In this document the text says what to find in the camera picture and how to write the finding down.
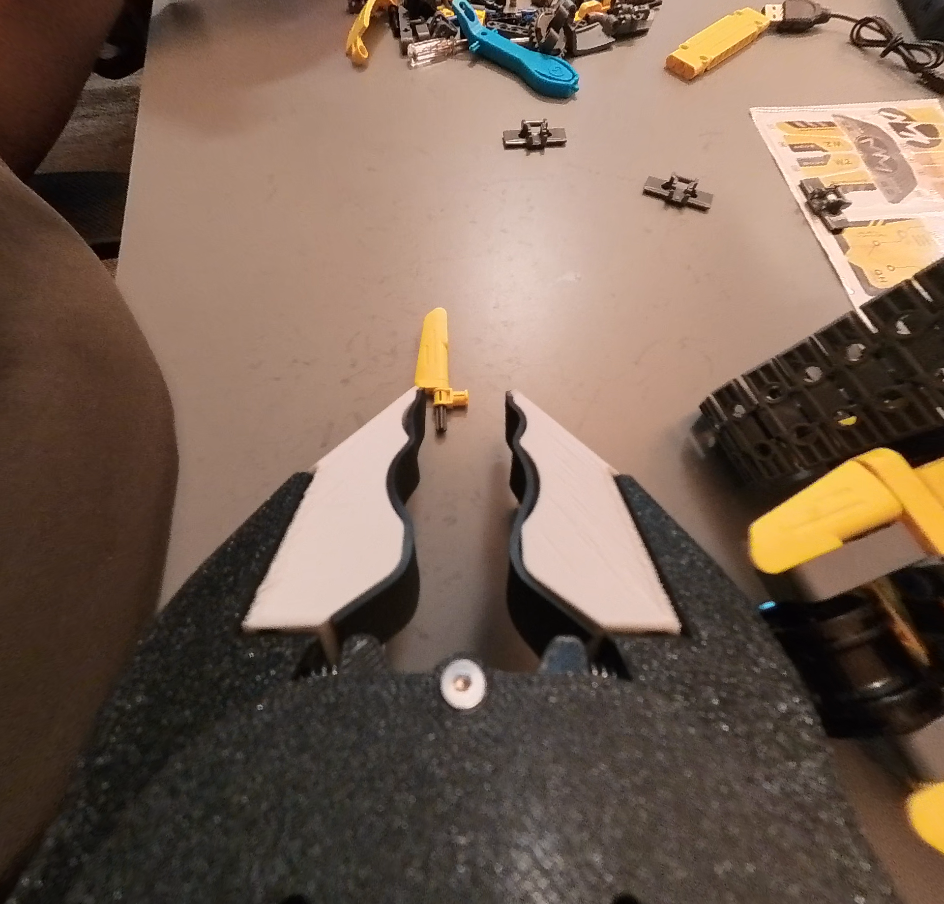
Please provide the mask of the clear plastic toy piece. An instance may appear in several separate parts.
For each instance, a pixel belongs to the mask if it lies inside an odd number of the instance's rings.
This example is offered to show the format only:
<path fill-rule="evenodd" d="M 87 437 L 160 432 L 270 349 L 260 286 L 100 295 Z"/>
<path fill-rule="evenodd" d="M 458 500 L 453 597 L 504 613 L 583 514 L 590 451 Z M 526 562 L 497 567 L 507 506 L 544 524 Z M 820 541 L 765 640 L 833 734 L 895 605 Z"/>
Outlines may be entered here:
<path fill-rule="evenodd" d="M 458 37 L 437 37 L 412 42 L 407 47 L 407 64 L 412 70 L 439 64 L 466 52 L 468 42 Z"/>

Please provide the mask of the black toy track link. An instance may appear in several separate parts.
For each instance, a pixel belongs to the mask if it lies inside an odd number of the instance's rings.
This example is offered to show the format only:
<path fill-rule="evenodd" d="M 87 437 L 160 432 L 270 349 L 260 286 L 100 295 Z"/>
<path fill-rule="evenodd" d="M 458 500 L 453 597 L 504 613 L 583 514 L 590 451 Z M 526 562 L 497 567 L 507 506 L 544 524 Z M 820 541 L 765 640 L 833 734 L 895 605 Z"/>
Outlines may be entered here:
<path fill-rule="evenodd" d="M 845 211 L 852 206 L 852 201 L 840 186 L 826 186 L 819 178 L 809 178 L 801 180 L 798 187 L 810 212 L 829 233 L 840 234 L 851 225 Z"/>

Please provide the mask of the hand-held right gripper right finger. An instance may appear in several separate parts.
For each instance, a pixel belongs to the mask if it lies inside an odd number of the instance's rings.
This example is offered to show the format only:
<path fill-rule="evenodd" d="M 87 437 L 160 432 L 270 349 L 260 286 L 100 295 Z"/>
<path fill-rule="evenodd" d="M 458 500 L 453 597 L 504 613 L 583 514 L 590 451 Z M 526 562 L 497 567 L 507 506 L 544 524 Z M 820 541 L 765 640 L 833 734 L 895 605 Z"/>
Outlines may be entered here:
<path fill-rule="evenodd" d="M 517 501 L 507 605 L 528 647 L 680 635 L 618 471 L 520 391 L 505 396 L 505 437 Z"/>

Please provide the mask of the yellow toy blade with pin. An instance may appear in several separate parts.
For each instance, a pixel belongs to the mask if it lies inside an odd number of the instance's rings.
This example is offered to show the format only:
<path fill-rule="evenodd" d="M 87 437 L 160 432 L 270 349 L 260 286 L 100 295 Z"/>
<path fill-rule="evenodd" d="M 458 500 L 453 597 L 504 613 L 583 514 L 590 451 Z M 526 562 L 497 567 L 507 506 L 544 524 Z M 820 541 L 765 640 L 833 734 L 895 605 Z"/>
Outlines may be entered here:
<path fill-rule="evenodd" d="M 448 413 L 467 408 L 469 391 L 452 387 L 449 380 L 449 341 L 447 314 L 444 308 L 433 308 L 422 324 L 414 384 L 429 394 L 434 431 L 443 435 Z"/>

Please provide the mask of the grey toy track link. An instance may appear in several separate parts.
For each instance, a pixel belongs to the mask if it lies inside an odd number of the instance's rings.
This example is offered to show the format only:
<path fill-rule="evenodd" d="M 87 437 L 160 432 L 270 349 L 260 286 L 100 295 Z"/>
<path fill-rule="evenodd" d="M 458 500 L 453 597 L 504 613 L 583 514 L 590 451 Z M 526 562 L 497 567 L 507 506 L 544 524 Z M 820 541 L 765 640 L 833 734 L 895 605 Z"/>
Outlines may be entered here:
<path fill-rule="evenodd" d="M 643 194 L 668 205 L 700 212 L 709 211 L 714 202 L 714 195 L 703 190 L 699 179 L 679 174 L 667 178 L 649 176 L 644 183 Z"/>
<path fill-rule="evenodd" d="M 523 119 L 516 127 L 502 132 L 501 142 L 506 151 L 542 153 L 549 148 L 565 146 L 567 132 L 562 126 L 552 125 L 548 119 Z"/>

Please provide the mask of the yellow toy battery box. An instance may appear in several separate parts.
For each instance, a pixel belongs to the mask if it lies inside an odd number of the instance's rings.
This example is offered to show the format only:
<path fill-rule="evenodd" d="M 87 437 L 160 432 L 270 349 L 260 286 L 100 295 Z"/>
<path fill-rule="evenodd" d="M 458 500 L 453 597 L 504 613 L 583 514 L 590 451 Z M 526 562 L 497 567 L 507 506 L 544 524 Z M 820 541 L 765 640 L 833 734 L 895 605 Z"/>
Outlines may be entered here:
<path fill-rule="evenodd" d="M 683 81 L 693 81 L 748 47 L 771 24 L 771 17 L 759 10 L 738 9 L 681 43 L 667 56 L 665 69 Z"/>

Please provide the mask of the blue plastic brick separator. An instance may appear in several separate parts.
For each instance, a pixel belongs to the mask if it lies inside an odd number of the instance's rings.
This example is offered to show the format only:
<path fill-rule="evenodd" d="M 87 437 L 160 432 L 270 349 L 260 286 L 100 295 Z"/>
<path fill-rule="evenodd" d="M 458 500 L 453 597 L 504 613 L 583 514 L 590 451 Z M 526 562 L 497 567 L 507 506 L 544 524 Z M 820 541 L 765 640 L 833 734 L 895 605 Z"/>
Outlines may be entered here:
<path fill-rule="evenodd" d="M 579 73 L 565 60 L 537 52 L 482 25 L 473 5 L 453 0 L 452 9 L 469 52 L 512 72 L 536 93 L 569 99 L 579 90 Z"/>

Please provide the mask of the black yellow toy tracked vehicle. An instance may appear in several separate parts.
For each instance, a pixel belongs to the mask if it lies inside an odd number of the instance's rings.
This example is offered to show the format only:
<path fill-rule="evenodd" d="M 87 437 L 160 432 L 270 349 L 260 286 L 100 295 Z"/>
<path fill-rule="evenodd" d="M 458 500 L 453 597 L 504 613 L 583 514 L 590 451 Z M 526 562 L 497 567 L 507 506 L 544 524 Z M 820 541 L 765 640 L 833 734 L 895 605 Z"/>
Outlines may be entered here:
<path fill-rule="evenodd" d="M 943 263 L 719 387 L 693 428 L 779 498 L 749 525 L 759 611 L 827 733 L 893 745 L 942 852 Z"/>

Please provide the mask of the yellow grey sticker sheet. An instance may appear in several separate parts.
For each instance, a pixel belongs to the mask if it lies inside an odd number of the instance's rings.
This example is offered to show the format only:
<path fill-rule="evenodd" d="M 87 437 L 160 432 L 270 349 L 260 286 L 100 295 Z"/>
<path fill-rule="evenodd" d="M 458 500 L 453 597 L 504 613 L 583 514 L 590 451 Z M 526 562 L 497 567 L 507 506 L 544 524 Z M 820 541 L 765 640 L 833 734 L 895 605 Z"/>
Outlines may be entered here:
<path fill-rule="evenodd" d="M 942 259 L 940 99 L 751 108 L 750 116 L 856 308 Z M 852 201 L 842 233 L 810 212 L 798 187 L 809 178 Z"/>

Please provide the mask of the yellow curved toy piece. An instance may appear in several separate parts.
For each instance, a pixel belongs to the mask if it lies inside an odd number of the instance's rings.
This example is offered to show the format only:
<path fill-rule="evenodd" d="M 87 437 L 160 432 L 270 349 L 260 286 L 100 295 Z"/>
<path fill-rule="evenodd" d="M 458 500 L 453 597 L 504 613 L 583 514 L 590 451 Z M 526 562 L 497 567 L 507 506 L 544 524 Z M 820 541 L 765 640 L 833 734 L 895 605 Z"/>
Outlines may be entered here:
<path fill-rule="evenodd" d="M 346 40 L 346 55 L 353 65 L 362 67 L 369 59 L 364 36 L 375 16 L 396 6 L 398 0 L 362 0 Z"/>

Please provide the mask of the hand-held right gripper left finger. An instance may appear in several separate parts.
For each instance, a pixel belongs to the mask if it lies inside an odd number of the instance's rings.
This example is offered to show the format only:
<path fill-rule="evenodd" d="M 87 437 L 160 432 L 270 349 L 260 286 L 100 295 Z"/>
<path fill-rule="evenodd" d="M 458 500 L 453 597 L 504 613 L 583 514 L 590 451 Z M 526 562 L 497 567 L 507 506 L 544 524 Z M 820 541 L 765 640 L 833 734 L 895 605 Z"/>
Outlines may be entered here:
<path fill-rule="evenodd" d="M 335 663 L 347 638 L 384 643 L 407 626 L 419 571 L 406 503 L 425 426 L 426 395 L 408 390 L 316 462 L 244 632 L 312 635 Z"/>

